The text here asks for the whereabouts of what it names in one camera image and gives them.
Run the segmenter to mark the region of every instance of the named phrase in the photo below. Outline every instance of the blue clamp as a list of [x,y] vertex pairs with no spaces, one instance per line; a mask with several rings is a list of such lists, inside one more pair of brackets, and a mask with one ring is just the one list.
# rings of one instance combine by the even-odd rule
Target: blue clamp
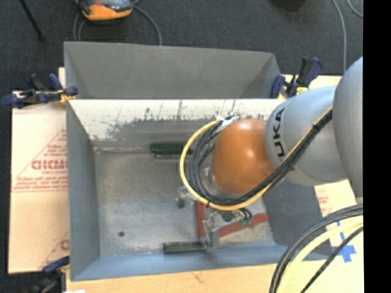
[[270,98],[276,99],[280,96],[291,98],[298,93],[298,89],[308,90],[310,83],[319,75],[322,63],[316,58],[302,58],[299,75],[293,75],[290,82],[285,80],[283,75],[278,75],[271,86]]
[[75,98],[79,93],[78,88],[74,86],[63,88],[60,80],[53,73],[49,75],[49,83],[50,87],[48,89],[40,91],[44,86],[37,78],[37,75],[32,74],[27,82],[27,90],[19,94],[5,95],[1,98],[1,103],[4,107],[22,109],[26,106],[54,101],[64,103],[68,99]]

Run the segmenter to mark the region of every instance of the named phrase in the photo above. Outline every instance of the red object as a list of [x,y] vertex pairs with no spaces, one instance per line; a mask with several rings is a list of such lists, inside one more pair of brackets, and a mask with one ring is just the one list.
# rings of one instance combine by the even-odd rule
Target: red object
[[[202,226],[202,220],[203,216],[205,215],[205,205],[197,202],[197,207],[196,207],[196,216],[197,216],[197,230],[198,230],[198,237],[205,237],[205,233],[203,231],[203,226]],[[261,213],[254,215],[252,217],[251,223],[248,225],[239,225],[238,223],[232,223],[230,225],[224,226],[220,228],[220,237],[227,236],[228,234],[237,232],[239,230],[247,229],[250,227],[253,227],[255,225],[259,225],[260,223],[267,222],[269,220],[269,216],[267,213]]]

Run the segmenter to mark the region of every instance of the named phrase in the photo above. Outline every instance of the black wire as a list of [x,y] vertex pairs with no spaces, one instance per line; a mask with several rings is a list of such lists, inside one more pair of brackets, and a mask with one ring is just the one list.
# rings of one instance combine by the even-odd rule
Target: black wire
[[359,233],[364,230],[364,226],[361,226],[355,232],[350,234],[345,240],[341,242],[341,244],[332,252],[330,257],[323,263],[323,265],[319,268],[319,270],[314,274],[314,276],[310,279],[310,281],[305,285],[301,293],[304,293],[315,281],[319,278],[319,276],[326,270],[326,268],[331,264],[331,262],[337,257],[337,255],[342,251],[343,247],[352,241]]
[[274,271],[274,275],[271,280],[271,285],[269,288],[269,293],[275,293],[277,292],[277,288],[280,284],[282,275],[287,268],[287,265],[290,261],[290,259],[294,256],[296,250],[300,247],[300,245],[303,242],[308,241],[308,238],[315,232],[317,232],[320,229],[323,229],[324,227],[333,224],[339,220],[348,219],[351,217],[357,217],[360,215],[363,215],[364,208],[363,204],[357,204],[353,206],[348,206],[347,208],[343,208],[339,211],[335,211],[327,216],[325,216],[323,219],[321,219],[319,222],[311,226],[307,231],[302,233],[284,252],[284,254],[281,256],[280,261],[277,264],[277,267]]

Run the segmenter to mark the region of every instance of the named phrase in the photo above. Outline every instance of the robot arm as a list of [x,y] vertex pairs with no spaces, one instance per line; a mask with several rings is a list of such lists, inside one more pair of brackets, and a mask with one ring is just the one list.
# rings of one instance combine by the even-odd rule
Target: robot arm
[[[324,121],[331,115],[332,120]],[[222,211],[246,207],[282,177],[304,186],[347,178],[356,198],[362,198],[362,58],[338,86],[309,90],[285,100],[267,122],[240,119],[217,132],[222,122],[199,132],[203,136],[188,171],[182,168],[181,172],[189,193],[203,204]],[[307,134],[312,137],[305,141],[305,151],[285,168],[287,159],[292,161],[292,149],[304,147]],[[201,161],[206,156],[200,159],[200,154],[205,146],[213,158],[204,168]]]

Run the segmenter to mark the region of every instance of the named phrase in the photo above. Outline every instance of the orange device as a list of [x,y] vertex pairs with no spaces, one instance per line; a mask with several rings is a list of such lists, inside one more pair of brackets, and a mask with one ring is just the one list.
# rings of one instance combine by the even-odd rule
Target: orange device
[[105,22],[128,16],[133,6],[130,0],[75,0],[81,13],[90,21]]

